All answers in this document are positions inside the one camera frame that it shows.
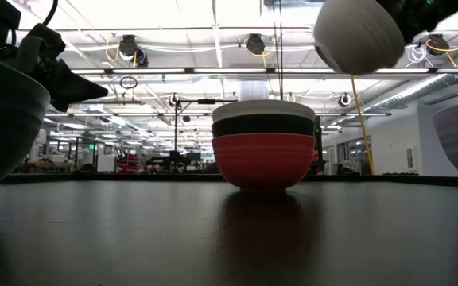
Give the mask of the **white pillar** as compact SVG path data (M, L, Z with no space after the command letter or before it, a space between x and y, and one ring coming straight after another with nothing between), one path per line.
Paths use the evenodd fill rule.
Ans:
M268 99L268 86L264 80L244 80L240 82L239 101Z

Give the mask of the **white ribbed bowl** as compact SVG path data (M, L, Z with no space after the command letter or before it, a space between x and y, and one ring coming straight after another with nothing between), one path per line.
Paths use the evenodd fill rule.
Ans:
M405 47L398 25L376 0L326 0L313 37L318 56L350 75L392 68Z
M272 99L248 100L228 103L212 112L212 121L256 114L286 114L314 120L316 114L308 106L296 102Z

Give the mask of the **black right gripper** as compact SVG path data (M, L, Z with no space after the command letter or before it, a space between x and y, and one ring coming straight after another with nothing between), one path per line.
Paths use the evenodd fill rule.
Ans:
M376 0L392 17L391 42L408 44L458 11L458 0Z

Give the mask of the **red cart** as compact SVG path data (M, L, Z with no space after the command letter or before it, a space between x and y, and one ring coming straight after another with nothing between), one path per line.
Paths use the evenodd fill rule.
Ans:
M137 173L140 170L140 160L137 155L123 153L116 160L117 173Z

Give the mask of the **black ribbed bowl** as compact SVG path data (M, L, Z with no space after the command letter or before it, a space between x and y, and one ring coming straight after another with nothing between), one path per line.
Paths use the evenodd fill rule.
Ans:
M32 148L49 100L36 80L0 63L0 181Z
M291 114L248 114L225 118L212 124L213 137L245 133L294 133L312 136L315 122Z

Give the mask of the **black metal stand frame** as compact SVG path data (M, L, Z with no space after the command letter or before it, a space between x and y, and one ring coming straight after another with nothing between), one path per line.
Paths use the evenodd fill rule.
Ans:
M201 105L215 105L216 103L230 103L230 102L236 102L236 99L232 100L227 100L227 99L209 99L209 98L204 98L204 99L186 99L186 100L181 100L178 97L174 97L174 151L177 151L177 136L178 136L178 107L182 103L186 103L188 106L191 103L197 103Z

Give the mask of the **red ribbed bowl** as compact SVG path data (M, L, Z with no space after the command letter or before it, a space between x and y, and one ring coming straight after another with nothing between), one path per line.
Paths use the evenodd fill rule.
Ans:
M286 189L308 173L316 139L295 133L242 133L212 139L221 176L241 189Z

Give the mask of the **dark cabinet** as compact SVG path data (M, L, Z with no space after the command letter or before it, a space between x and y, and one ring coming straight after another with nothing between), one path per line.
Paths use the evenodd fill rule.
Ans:
M316 139L314 147L314 157L312 161L312 170L316 175L322 174L324 172L324 155L323 155L323 146L322 146L322 127L320 123L320 116L315 117L315 130L314 137Z

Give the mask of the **white cabinet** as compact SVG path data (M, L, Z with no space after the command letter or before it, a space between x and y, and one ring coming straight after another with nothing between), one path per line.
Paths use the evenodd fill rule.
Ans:
M113 145L97 144L96 168L98 172L115 172L116 156Z

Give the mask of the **long ceiling light strip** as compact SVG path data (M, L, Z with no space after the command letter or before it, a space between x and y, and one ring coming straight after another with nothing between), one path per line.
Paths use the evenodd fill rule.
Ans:
M330 68L107 68L72 69L77 75L144 75L144 74L336 74ZM375 71L383 74L417 74L433 72L429 68L383 68Z

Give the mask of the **grey wall panel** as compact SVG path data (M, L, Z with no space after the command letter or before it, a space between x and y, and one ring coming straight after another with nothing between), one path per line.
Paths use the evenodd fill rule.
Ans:
M406 160L407 168L417 172L419 170L420 162L420 151L417 145L410 145L406 147Z

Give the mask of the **black aluminium table frame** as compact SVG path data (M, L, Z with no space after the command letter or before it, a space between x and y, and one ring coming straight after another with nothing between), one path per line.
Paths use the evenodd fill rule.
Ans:
M30 173L10 174L0 180L5 184L33 184L62 181L158 181L158 182L224 182L220 174L208 173L163 173L163 174L115 174L115 173ZM307 175L302 182L384 182L401 184L424 184L445 187L458 187L458 177L450 176L414 176L414 175Z

